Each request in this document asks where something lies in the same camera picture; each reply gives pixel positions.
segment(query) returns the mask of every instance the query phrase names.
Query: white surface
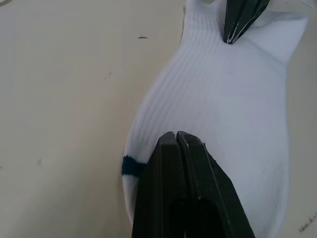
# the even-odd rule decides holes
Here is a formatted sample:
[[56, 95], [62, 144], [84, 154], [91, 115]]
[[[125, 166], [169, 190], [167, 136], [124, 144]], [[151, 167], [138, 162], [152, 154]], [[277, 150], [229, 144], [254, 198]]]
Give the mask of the white surface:
[[[178, 47], [183, 6], [14, 0], [0, 8], [1, 238], [130, 237], [123, 147]], [[310, 238], [317, 222], [299, 228], [317, 210], [316, 8], [298, 0], [271, 6], [310, 16], [288, 70], [291, 191], [281, 233]]]
[[[125, 155], [147, 163], [168, 131], [199, 137], [230, 177], [256, 238], [276, 238], [289, 193], [285, 74], [307, 18], [266, 11], [229, 45], [225, 0], [186, 0], [185, 10], [180, 46], [142, 101]], [[123, 191], [132, 221], [137, 180], [123, 176]]]

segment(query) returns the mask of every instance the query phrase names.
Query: sock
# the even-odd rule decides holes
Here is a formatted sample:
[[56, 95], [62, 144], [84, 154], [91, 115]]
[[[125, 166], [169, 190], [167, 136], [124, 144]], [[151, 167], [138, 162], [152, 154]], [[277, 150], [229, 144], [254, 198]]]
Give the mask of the sock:
[[180, 47], [144, 98], [122, 165], [133, 221], [138, 176], [163, 134], [199, 137], [230, 177], [257, 238], [274, 238], [289, 189], [285, 73], [307, 23], [265, 11], [233, 45], [222, 41], [226, 1], [187, 0]]

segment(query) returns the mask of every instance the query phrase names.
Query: black clip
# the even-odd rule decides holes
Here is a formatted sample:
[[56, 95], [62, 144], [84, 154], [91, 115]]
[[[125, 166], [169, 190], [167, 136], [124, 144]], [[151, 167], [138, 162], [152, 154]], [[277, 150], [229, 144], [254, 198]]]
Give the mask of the black clip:
[[223, 41], [233, 44], [266, 9], [269, 0], [227, 0]]
[[199, 138], [163, 135], [140, 178], [132, 238], [255, 238], [229, 177]]

